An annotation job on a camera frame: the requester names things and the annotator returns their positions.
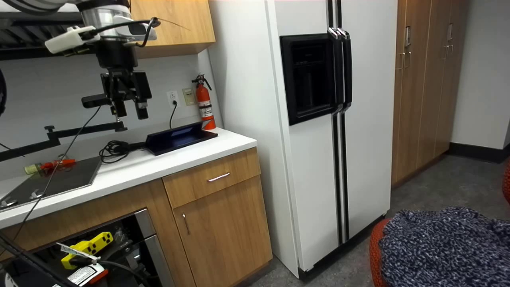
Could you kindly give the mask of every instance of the orange chair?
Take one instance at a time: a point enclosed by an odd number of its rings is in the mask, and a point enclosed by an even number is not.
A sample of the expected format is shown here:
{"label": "orange chair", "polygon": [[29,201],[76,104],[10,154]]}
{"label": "orange chair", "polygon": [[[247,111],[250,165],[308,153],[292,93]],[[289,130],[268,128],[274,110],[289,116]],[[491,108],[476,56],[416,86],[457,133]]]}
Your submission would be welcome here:
{"label": "orange chair", "polygon": [[[510,204],[510,160],[506,165],[506,170],[503,175],[503,195],[506,201]],[[383,229],[390,219],[385,219],[375,225],[370,235],[370,271],[372,272],[372,280],[374,281],[375,287],[388,287],[388,284],[384,281],[383,275],[381,274],[381,250],[379,249],[379,240],[384,236]]]}

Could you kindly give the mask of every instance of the drawer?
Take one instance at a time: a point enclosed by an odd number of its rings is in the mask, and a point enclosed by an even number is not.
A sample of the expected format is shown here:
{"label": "drawer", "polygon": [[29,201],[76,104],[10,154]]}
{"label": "drawer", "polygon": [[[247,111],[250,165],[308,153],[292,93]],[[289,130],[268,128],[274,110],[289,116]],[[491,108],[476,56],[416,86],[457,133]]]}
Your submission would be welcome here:
{"label": "drawer", "polygon": [[190,203],[260,174],[252,148],[163,178],[172,208]]}

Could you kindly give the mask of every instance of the white countertop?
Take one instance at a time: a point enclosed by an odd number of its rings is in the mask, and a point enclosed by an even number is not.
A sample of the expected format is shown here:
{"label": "white countertop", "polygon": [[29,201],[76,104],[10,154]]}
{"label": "white countertop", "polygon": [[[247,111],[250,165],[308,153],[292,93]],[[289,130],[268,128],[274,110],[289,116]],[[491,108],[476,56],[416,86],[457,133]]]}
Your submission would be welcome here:
{"label": "white countertop", "polygon": [[[194,166],[257,146],[257,141],[220,128],[217,137],[160,156],[149,151],[134,151],[127,158],[103,164],[91,186],[43,198],[29,219],[93,200],[120,190],[161,178]],[[28,176],[0,181],[0,197],[21,184]],[[0,212],[0,229],[20,223],[34,204]]]}

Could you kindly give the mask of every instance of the black baseboard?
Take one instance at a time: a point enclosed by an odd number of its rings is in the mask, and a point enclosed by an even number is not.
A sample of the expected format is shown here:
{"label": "black baseboard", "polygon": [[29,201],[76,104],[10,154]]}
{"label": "black baseboard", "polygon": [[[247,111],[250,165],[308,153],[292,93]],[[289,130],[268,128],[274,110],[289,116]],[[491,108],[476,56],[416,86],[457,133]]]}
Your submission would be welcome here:
{"label": "black baseboard", "polygon": [[326,255],[324,258],[319,260],[311,270],[303,271],[301,268],[297,269],[299,279],[305,283],[312,281],[317,275],[321,274],[324,270],[330,267],[333,263],[335,263],[340,257],[347,254],[347,252],[351,251],[358,244],[363,242],[365,239],[370,237],[372,233],[372,229],[374,226],[383,220],[386,215],[382,215],[370,223],[367,227],[363,228],[358,234],[354,235],[351,239],[349,239],[346,243],[340,245],[335,250],[333,250],[330,254]]}
{"label": "black baseboard", "polygon": [[502,163],[510,155],[510,144],[500,150],[452,142],[450,143],[450,149],[446,152],[446,154],[469,157],[494,163]]}

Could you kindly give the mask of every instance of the knit blanket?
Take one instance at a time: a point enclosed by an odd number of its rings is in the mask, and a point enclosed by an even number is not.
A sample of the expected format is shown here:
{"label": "knit blanket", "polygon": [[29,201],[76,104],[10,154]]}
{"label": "knit blanket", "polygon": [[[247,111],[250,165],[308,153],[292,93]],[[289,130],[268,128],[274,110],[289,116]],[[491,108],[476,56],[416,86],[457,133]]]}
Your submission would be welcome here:
{"label": "knit blanket", "polygon": [[510,286],[510,221],[466,207],[402,210],[379,241],[390,287]]}

